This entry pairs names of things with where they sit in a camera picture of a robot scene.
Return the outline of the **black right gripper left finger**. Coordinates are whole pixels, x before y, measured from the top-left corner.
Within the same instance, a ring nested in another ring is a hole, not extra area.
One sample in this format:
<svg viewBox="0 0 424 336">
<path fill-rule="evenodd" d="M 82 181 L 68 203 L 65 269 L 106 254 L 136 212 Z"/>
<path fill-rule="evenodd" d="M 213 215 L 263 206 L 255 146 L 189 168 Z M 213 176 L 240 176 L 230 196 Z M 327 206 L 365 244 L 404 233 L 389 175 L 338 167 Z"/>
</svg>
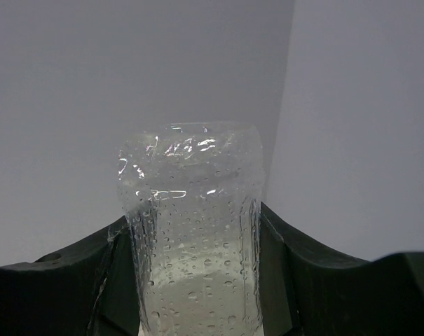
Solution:
<svg viewBox="0 0 424 336">
<path fill-rule="evenodd" d="M 0 267 L 0 335 L 138 335 L 124 217 L 34 262 Z"/>
</svg>

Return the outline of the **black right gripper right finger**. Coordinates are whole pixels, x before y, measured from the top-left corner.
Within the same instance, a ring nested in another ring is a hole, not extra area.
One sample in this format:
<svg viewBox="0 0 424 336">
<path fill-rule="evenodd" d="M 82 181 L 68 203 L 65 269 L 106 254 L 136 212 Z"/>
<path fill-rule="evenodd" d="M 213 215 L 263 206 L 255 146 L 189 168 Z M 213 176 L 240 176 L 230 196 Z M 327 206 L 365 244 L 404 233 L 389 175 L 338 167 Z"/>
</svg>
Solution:
<svg viewBox="0 0 424 336">
<path fill-rule="evenodd" d="M 424 335 L 424 252 L 367 261 L 260 216 L 266 335 Z"/>
</svg>

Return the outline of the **clear bottle white cap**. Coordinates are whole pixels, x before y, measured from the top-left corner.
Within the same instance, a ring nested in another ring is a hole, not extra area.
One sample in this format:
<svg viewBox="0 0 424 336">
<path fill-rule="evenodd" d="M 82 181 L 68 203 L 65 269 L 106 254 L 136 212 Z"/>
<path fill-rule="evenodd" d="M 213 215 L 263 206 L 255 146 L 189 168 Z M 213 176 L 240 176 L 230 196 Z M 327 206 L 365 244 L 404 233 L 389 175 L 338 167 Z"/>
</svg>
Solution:
<svg viewBox="0 0 424 336">
<path fill-rule="evenodd" d="M 130 135 L 118 196 L 145 335 L 262 335 L 259 133 L 239 122 Z"/>
</svg>

